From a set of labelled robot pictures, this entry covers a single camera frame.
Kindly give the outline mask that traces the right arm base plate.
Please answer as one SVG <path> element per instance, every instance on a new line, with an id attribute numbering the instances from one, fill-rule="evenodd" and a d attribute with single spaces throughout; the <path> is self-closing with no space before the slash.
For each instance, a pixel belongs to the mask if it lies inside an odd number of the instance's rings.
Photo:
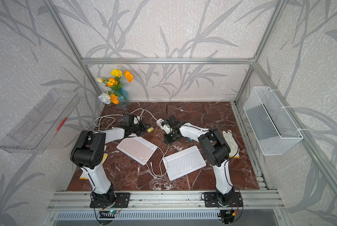
<path id="1" fill-rule="evenodd" d="M 243 207 L 243 198 L 239 192 L 234 192 L 233 197 L 228 204 L 220 204 L 216 192 L 204 192 L 201 194 L 202 200 L 205 202 L 207 208 L 221 208 L 221 207 Z"/>

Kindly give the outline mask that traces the pink wireless keyboard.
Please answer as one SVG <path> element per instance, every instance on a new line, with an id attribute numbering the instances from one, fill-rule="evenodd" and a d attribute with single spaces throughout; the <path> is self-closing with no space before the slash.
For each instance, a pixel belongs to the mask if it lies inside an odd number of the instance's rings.
<path id="1" fill-rule="evenodd" d="M 127 137 L 117 145 L 117 149 L 141 165 L 145 165 L 157 146 L 142 137 Z"/>

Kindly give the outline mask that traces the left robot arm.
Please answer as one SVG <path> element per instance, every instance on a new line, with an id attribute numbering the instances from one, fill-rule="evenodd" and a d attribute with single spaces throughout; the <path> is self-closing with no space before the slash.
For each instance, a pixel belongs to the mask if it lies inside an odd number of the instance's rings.
<path id="1" fill-rule="evenodd" d="M 104 131 L 83 130 L 80 133 L 71 151 L 70 160 L 82 169 L 82 176 L 91 183 L 95 196 L 108 195 L 113 190 L 113 185 L 103 169 L 105 145 L 133 135 L 139 137 L 150 128 L 140 116 L 126 114 L 123 115 L 119 127 Z"/>

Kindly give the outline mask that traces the white wireless keyboard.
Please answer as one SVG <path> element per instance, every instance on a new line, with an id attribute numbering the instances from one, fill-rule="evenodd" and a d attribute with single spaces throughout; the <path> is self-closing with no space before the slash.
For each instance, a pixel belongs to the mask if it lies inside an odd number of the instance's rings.
<path id="1" fill-rule="evenodd" d="M 192 146 L 178 153 L 163 158 L 170 181 L 183 177 L 206 166 L 197 146 Z"/>

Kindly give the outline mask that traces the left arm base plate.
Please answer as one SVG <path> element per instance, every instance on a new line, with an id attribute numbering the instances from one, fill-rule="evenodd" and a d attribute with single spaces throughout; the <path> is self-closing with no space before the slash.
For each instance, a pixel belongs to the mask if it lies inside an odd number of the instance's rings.
<path id="1" fill-rule="evenodd" d="M 127 208 L 130 199 L 130 193 L 91 193 L 90 208 Z"/>

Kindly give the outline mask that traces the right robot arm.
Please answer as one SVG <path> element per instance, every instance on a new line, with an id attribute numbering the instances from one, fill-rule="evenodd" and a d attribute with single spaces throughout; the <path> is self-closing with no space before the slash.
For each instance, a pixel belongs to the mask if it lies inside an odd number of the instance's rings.
<path id="1" fill-rule="evenodd" d="M 230 160 L 231 148 L 218 128 L 200 128 L 189 122 L 180 122 L 175 116 L 170 116 L 167 120 L 159 119 L 157 125 L 166 133 L 164 137 L 168 144 L 182 137 L 199 142 L 205 159 L 213 166 L 216 192 L 221 195 L 234 192 L 226 167 L 227 161 Z"/>

